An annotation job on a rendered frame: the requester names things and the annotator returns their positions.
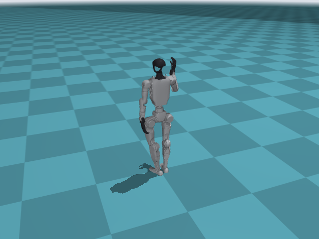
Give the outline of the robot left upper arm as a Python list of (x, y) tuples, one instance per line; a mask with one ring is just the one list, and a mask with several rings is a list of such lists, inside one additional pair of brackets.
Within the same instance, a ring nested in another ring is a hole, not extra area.
[(144, 80), (142, 82), (142, 100), (143, 100), (143, 105), (147, 104), (148, 100), (148, 93), (149, 93), (149, 88), (151, 87), (152, 84), (152, 80), (148, 79), (148, 80)]

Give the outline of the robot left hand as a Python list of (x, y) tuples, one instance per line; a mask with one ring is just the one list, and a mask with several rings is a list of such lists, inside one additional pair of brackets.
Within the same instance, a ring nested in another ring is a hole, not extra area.
[(140, 123), (141, 123), (141, 127), (143, 129), (143, 132), (146, 133), (146, 134), (149, 134), (149, 132), (146, 131), (146, 127), (145, 127), (145, 124), (144, 124), (145, 123), (145, 118), (141, 118), (141, 120), (142, 121), (140, 121)]

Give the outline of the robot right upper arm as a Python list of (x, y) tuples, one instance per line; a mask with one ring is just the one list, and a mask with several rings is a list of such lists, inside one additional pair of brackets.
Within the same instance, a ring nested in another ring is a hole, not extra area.
[(168, 77), (169, 77), (169, 79), (170, 79), (171, 90), (172, 90), (173, 92), (177, 92), (178, 89), (177, 89), (176, 80), (174, 79), (173, 76), (168, 76)]

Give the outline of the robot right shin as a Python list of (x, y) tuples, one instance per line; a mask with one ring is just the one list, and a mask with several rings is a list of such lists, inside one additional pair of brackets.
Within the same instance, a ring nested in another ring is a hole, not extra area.
[(162, 147), (162, 155), (163, 155), (163, 167), (167, 168), (167, 162), (168, 162), (168, 158), (170, 155), (170, 140), (169, 140), (169, 147), (168, 148)]

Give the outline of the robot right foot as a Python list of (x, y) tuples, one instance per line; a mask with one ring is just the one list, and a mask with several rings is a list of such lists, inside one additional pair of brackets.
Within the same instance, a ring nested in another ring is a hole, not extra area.
[(166, 168), (166, 167), (164, 168), (164, 167), (163, 167), (163, 163), (160, 164), (160, 167), (161, 167), (161, 169), (164, 171), (164, 173), (168, 173), (168, 167), (167, 167), (167, 168)]

